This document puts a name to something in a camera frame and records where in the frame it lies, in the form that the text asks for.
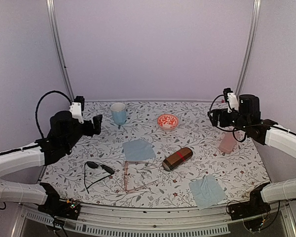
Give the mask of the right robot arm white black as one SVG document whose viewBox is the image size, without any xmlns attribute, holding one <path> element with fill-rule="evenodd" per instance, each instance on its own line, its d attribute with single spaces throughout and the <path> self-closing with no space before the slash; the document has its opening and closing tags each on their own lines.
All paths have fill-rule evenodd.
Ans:
<svg viewBox="0 0 296 237">
<path fill-rule="evenodd" d="M 235 133 L 243 131 L 244 138 L 276 148 L 296 159 L 296 133 L 270 119 L 261 119 L 259 98 L 251 94 L 236 96 L 230 89 L 222 95 L 227 108 L 208 111 L 213 127 Z M 296 178 L 282 182 L 262 184 L 250 192 L 250 201 L 245 205 L 249 215 L 256 215 L 265 203 L 296 200 Z"/>
</svg>

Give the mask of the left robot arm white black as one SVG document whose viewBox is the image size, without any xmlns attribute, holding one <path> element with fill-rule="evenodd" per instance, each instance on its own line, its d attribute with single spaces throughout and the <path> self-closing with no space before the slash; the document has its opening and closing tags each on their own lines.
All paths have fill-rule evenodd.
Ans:
<svg viewBox="0 0 296 237">
<path fill-rule="evenodd" d="M 33 203 L 47 213 L 60 214 L 63 203 L 50 184 L 29 185 L 8 182 L 1 177 L 26 168 L 48 166 L 70 155 L 82 136 L 101 133 L 102 118 L 97 115 L 92 120 L 79 120 L 69 111 L 60 111 L 50 118 L 50 131 L 45 138 L 0 152 L 0 202 Z"/>
</svg>

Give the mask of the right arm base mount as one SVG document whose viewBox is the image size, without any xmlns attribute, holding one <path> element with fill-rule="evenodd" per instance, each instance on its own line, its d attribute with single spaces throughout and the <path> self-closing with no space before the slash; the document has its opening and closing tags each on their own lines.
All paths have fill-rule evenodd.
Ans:
<svg viewBox="0 0 296 237">
<path fill-rule="evenodd" d="M 260 191 L 250 192 L 250 199 L 246 202 L 229 202 L 226 206 L 226 212 L 232 220 L 245 219 L 257 215 L 266 214 L 265 217 L 259 217 L 257 220 L 247 220 L 244 226 L 251 232 L 261 231 L 266 227 L 266 221 L 271 210 L 270 204 L 262 200 Z"/>
</svg>

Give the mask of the brown striped glasses case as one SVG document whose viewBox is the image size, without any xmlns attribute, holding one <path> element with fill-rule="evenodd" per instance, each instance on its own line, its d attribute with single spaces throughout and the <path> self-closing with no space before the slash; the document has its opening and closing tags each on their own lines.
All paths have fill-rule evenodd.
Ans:
<svg viewBox="0 0 296 237">
<path fill-rule="evenodd" d="M 183 147 L 172 155 L 168 156 L 162 166 L 166 171 L 172 171 L 193 156 L 193 151 L 188 147 Z"/>
</svg>

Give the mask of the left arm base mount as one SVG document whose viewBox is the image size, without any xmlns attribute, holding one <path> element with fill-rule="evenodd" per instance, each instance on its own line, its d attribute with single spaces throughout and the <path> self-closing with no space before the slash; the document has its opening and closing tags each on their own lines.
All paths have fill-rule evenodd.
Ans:
<svg viewBox="0 0 296 237">
<path fill-rule="evenodd" d="M 72 198 L 61 200 L 57 191 L 48 183 L 40 183 L 47 194 L 46 201 L 38 205 L 37 210 L 50 215 L 51 217 L 62 217 L 77 220 L 80 214 L 80 201 Z"/>
</svg>

